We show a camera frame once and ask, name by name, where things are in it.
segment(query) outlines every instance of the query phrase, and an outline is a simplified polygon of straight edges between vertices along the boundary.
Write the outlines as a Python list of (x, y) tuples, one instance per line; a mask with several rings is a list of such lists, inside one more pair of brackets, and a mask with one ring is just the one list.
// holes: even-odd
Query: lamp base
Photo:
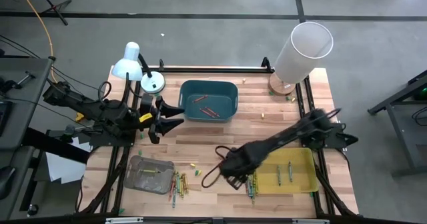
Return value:
[(142, 89), (149, 94), (159, 93), (165, 87), (165, 77), (157, 71), (151, 72), (152, 77), (145, 74), (141, 80)]
[(272, 90), (274, 95), (284, 96), (289, 95), (295, 89), (295, 84), (285, 83), (280, 80), (276, 73), (273, 73), (268, 80), (268, 88)]

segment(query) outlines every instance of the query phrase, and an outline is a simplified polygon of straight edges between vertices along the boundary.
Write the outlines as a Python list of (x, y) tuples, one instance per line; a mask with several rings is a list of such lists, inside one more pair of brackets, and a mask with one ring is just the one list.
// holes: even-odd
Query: desk lamp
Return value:
[[(142, 64), (145, 75), (142, 73), (139, 60)], [(126, 73), (129, 73), (129, 80), (141, 81), (142, 89), (149, 94), (159, 93), (165, 87), (165, 78), (157, 71), (150, 71), (143, 56), (139, 52), (139, 45), (129, 42), (125, 48), (125, 55), (113, 68), (113, 75), (125, 79)]]
[(275, 95), (289, 95), (333, 46), (334, 39), (326, 27), (314, 22), (300, 23), (283, 46), (268, 87)]

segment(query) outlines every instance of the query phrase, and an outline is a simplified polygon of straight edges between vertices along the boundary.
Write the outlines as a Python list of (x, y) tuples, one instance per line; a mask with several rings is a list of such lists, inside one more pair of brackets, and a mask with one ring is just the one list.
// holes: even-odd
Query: crayon pile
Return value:
[(169, 201), (172, 199), (172, 207), (175, 208), (176, 196), (179, 195), (181, 198), (184, 198), (184, 195), (188, 194), (188, 180), (185, 173), (180, 175), (178, 171), (174, 172), (173, 176)]
[(246, 194), (252, 200), (252, 205), (255, 204), (255, 196), (258, 193), (258, 178), (256, 172), (254, 172), (254, 174), (248, 176), (248, 180), (246, 181)]

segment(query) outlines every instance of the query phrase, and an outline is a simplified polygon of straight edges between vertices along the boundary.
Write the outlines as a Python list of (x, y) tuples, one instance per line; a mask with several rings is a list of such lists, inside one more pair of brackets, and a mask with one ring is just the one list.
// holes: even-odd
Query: butcher block tabletop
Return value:
[[(158, 195), (123, 188), (121, 215), (126, 216), (163, 216), (163, 217), (316, 217), (313, 197), (309, 193), (301, 194), (259, 194), (255, 204), (247, 196), (244, 187), (238, 191), (229, 186), (224, 178), (219, 178), (212, 187), (201, 187), (203, 176), (220, 161), (215, 147), (240, 147), (255, 140), (270, 137), (293, 125), (300, 119), (298, 102), (287, 101), (285, 97), (269, 94), (268, 78), (271, 74), (245, 73), (164, 73), (166, 81), (160, 93), (165, 102), (177, 106), (179, 89), (187, 80), (229, 81), (238, 87), (238, 111), (227, 123), (204, 123), (184, 121), (181, 125), (161, 137), (159, 144), (151, 144), (144, 130), (145, 138), (138, 131), (135, 145), (129, 158), (139, 155), (162, 161), (173, 161), (175, 169), (187, 173), (189, 194), (182, 199), (177, 196), (176, 206), (168, 201), (169, 193)], [(125, 80), (110, 74), (112, 84), (109, 99), (121, 99)], [(314, 105), (325, 111), (334, 109), (334, 102), (324, 68), (316, 68), (310, 73)], [(302, 84), (305, 109), (308, 110), (306, 92)], [(183, 114), (172, 118), (184, 118)], [(299, 141), (286, 145), (300, 147)], [(83, 177), (83, 200), (80, 209), (84, 209), (102, 188), (107, 177), (111, 157), (111, 147), (100, 147), (89, 159)], [(352, 180), (346, 160), (336, 150), (325, 149), (326, 165), (331, 186), (350, 210), (357, 213)], [(196, 164), (201, 175), (195, 177)], [(218, 172), (206, 179), (209, 183)], [(111, 189), (108, 211), (113, 206), (117, 180)], [(320, 186), (320, 198), (326, 212), (323, 188)]]

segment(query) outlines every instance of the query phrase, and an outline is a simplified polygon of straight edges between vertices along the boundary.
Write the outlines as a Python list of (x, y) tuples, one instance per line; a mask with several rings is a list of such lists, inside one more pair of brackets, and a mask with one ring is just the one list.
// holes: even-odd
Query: white lamp shade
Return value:
[(329, 30), (321, 24), (297, 25), (274, 64), (276, 75), (284, 83), (299, 83), (327, 56), (334, 46)]
[(141, 81), (142, 68), (138, 63), (139, 45), (129, 42), (125, 48), (125, 55), (113, 68), (112, 74), (116, 77), (126, 79), (126, 73), (129, 73), (129, 80)]

